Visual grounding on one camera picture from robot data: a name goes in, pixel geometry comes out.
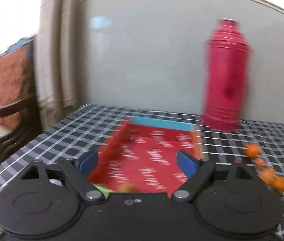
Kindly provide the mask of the small fruit in box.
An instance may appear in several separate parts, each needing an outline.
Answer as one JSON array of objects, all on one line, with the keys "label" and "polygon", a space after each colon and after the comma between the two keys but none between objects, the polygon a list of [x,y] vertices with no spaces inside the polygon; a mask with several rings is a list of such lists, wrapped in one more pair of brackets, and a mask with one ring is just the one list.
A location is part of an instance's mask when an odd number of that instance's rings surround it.
[{"label": "small fruit in box", "polygon": [[137,188],[134,184],[124,183],[118,186],[117,191],[120,193],[137,193]]}]

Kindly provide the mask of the colourful cardboard box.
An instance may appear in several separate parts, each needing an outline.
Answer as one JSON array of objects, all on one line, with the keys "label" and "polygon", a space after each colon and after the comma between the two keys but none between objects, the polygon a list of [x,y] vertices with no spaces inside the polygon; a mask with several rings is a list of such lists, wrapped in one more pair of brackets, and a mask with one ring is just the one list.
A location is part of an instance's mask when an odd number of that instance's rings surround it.
[{"label": "colourful cardboard box", "polygon": [[127,117],[97,149],[98,164],[87,179],[103,193],[134,184],[137,192],[172,194],[188,178],[177,166],[177,152],[201,159],[198,127],[190,123]]}]

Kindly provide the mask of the far orange tangerine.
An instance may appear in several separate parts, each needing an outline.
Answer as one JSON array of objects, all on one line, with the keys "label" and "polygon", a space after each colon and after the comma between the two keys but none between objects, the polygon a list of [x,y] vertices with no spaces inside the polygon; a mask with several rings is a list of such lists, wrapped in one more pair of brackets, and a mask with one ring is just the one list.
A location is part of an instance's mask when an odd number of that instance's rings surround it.
[{"label": "far orange tangerine", "polygon": [[256,156],[260,155],[260,148],[257,144],[248,143],[245,145],[244,154],[250,158],[254,159]]}]

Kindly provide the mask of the small orange fruit upper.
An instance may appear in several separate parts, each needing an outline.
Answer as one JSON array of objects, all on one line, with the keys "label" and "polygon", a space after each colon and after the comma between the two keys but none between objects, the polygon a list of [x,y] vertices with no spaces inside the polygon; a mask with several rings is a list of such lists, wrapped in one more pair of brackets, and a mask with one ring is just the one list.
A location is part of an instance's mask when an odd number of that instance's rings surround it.
[{"label": "small orange fruit upper", "polygon": [[256,165],[256,167],[260,170],[262,170],[265,167],[265,161],[264,161],[264,159],[262,159],[260,157],[255,157],[253,159],[253,162]]}]

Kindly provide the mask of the wrinkled peeled tangerine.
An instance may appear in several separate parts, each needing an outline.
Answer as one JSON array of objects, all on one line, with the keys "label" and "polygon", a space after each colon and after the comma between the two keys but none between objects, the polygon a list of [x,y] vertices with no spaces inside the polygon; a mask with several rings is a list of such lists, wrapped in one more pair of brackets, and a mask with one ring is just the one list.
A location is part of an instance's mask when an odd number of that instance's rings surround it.
[{"label": "wrinkled peeled tangerine", "polygon": [[259,177],[268,185],[272,185],[276,179],[275,169],[272,167],[265,167],[260,171]]}]

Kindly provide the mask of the wooden sofa with rattan back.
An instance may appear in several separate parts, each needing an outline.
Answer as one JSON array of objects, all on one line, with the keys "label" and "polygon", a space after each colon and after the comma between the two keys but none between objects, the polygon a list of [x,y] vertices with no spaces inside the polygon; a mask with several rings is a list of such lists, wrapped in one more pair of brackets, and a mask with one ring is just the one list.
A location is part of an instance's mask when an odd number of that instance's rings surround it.
[{"label": "wooden sofa with rattan back", "polygon": [[0,56],[0,164],[42,133],[33,54],[30,38]]}]

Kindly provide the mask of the large orange right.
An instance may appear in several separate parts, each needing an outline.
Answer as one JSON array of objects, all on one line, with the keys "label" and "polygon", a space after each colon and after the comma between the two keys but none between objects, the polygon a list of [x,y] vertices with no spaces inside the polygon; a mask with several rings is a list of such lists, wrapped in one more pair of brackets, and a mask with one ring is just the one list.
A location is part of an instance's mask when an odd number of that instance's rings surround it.
[{"label": "large orange right", "polygon": [[272,181],[272,186],[277,192],[284,193],[284,177],[276,176]]}]

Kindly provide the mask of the red thermos flask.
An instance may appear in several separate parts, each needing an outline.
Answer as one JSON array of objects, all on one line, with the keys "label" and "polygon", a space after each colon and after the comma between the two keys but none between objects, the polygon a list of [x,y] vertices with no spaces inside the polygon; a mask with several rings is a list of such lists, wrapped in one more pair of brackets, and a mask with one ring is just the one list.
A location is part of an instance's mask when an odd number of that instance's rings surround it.
[{"label": "red thermos flask", "polygon": [[239,127],[244,105],[250,46],[238,23],[227,18],[218,21],[207,45],[203,123],[233,132]]}]

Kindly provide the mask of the beige curtain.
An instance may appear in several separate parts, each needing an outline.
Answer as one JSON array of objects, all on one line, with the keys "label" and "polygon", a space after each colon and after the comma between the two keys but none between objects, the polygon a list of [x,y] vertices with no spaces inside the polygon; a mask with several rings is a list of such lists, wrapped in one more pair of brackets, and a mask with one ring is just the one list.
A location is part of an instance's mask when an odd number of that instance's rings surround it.
[{"label": "beige curtain", "polygon": [[78,107],[75,63],[77,0],[42,0],[35,38],[36,93],[43,129]]}]

